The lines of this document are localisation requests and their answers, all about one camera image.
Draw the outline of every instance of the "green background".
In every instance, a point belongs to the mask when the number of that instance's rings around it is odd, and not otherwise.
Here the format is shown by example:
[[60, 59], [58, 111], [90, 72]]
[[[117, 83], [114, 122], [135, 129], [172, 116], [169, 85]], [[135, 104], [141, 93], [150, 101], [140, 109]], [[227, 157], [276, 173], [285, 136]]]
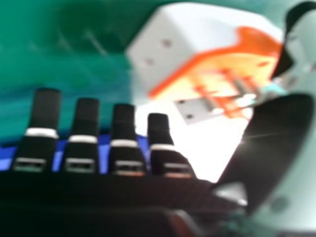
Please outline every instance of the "green background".
[[[70, 128], [76, 99], [102, 101], [107, 129], [113, 103], [130, 102], [124, 50], [154, 10], [170, 0], [12, 0], [0, 2], [0, 142], [16, 141], [33, 92], [63, 92], [59, 130]], [[282, 26], [287, 1], [197, 0], [262, 13]]]

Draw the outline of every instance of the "green mat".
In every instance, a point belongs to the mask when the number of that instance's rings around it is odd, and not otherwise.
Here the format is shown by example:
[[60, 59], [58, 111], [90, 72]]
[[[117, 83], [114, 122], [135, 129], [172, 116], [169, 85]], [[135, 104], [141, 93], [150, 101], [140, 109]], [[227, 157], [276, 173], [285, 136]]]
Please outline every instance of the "green mat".
[[[154, 10], [170, 2], [179, 1], [0, 2], [0, 142], [23, 134], [39, 87], [63, 91], [60, 131], [70, 128], [76, 99], [83, 96], [102, 101], [102, 127], [109, 127], [113, 103], [132, 98], [123, 52]], [[196, 2], [264, 13], [280, 26], [284, 14], [268, 10], [281, 4], [274, 0]]]

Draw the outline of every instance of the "orange plastic part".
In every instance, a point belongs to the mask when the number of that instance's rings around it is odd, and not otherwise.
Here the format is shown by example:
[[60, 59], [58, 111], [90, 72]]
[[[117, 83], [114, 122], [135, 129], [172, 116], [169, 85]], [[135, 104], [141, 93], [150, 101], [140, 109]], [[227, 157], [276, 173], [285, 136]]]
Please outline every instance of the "orange plastic part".
[[244, 79], [253, 88], [270, 83], [281, 51], [281, 44], [264, 32], [251, 27], [237, 28], [239, 43], [197, 54], [169, 78], [154, 88], [153, 99], [193, 99], [238, 95], [230, 75]]

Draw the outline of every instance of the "white and orange object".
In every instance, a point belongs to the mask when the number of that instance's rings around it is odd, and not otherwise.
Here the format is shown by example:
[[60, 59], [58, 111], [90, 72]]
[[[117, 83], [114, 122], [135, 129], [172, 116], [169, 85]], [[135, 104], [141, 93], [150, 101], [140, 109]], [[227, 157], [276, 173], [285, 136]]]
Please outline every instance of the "white and orange object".
[[204, 97], [235, 118], [242, 115], [231, 98], [253, 99], [270, 84], [282, 39], [282, 31], [259, 14], [174, 3], [154, 13], [127, 55], [151, 99]]

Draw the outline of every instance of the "blue object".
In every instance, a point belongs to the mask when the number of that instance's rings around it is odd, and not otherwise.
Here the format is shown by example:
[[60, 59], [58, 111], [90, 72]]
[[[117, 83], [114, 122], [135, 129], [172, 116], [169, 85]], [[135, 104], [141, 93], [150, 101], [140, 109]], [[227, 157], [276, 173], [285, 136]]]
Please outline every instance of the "blue object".
[[[149, 149], [147, 137], [137, 136], [138, 144], [142, 150], [146, 161], [149, 161]], [[54, 157], [53, 172], [58, 172], [63, 157], [63, 151], [67, 140], [61, 140], [57, 144], [56, 153]], [[99, 157], [100, 157], [100, 173], [106, 174], [108, 172], [108, 154], [110, 150], [110, 135], [104, 134], [99, 137]], [[0, 171], [9, 169], [16, 147], [0, 147]]]

